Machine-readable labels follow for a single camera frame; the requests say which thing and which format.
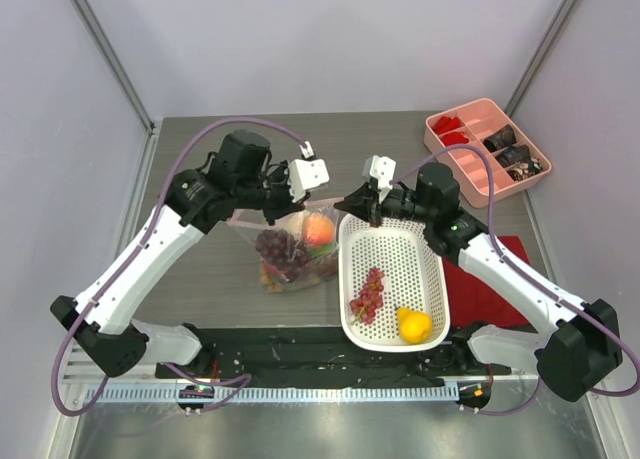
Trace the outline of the white cauliflower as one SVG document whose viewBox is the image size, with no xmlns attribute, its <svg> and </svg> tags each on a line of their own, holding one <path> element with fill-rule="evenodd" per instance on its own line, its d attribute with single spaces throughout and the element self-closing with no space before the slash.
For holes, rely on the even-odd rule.
<svg viewBox="0 0 640 459">
<path fill-rule="evenodd" d="M 291 214 L 287 219 L 285 230 L 292 236 L 299 238 L 303 233 L 306 217 L 306 211 Z"/>
</svg>

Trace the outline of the orange peach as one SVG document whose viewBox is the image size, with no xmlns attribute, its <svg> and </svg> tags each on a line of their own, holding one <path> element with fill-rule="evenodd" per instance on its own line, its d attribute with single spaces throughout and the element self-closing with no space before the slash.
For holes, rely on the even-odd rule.
<svg viewBox="0 0 640 459">
<path fill-rule="evenodd" d="M 307 247 L 324 247 L 331 244 L 334 238 L 335 224 L 327 215 L 314 212 L 304 219 L 302 239 Z"/>
</svg>

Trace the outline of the dark purple grape bunch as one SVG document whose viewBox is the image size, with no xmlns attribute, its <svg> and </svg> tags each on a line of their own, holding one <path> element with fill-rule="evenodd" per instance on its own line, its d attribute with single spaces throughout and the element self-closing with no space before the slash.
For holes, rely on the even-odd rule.
<svg viewBox="0 0 640 459">
<path fill-rule="evenodd" d="M 254 247 L 265 270 L 288 283 L 295 282 L 312 259 L 307 247 L 284 229 L 261 231 Z"/>
</svg>

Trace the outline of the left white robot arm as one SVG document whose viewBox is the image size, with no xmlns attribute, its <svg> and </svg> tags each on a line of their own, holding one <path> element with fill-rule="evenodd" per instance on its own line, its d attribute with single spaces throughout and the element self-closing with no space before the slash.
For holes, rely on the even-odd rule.
<svg viewBox="0 0 640 459">
<path fill-rule="evenodd" d="M 213 349 L 195 326 L 154 325 L 134 314 L 171 266 L 236 210 L 260 211 L 268 224 L 303 210 L 329 176 L 310 144 L 301 150 L 301 158 L 275 163 L 266 138 L 227 134 L 202 166 L 171 177 L 137 236 L 94 284 L 53 302 L 53 315 L 107 377 L 138 364 L 175 365 L 193 378 L 211 370 Z"/>
</svg>

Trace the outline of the clear pink-dotted zip bag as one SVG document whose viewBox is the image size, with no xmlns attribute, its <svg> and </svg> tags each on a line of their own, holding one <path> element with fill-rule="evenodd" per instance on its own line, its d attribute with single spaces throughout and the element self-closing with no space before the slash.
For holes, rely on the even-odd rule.
<svg viewBox="0 0 640 459">
<path fill-rule="evenodd" d="M 269 225 L 262 213 L 238 210 L 227 224 L 258 254 L 260 283 L 270 293 L 292 292 L 331 279 L 338 270 L 337 198 L 309 201 Z"/>
</svg>

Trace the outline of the yellow-brown longan bunch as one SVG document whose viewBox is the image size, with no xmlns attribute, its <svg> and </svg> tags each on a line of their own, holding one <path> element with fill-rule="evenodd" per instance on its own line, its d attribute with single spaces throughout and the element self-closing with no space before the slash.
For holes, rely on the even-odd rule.
<svg viewBox="0 0 640 459">
<path fill-rule="evenodd" d="M 270 294 L 293 293 L 318 285 L 321 280 L 317 276 L 303 278 L 300 281 L 288 283 L 281 278 L 261 270 L 259 273 L 261 286 Z"/>
</svg>

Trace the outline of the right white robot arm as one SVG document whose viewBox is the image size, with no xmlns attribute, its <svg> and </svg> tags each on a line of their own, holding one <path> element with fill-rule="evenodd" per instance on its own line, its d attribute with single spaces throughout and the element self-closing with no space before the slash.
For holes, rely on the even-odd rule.
<svg viewBox="0 0 640 459">
<path fill-rule="evenodd" d="M 428 163 L 414 188 L 390 188 L 372 176 L 336 207 L 372 227 L 386 219 L 422 225 L 436 255 L 485 283 L 533 326 L 533 334 L 480 327 L 452 348 L 457 370 L 472 374 L 486 363 L 531 369 L 558 397 L 577 401 L 622 363 L 615 309 L 602 299 L 586 302 L 530 268 L 461 207 L 459 190 L 448 166 Z"/>
</svg>

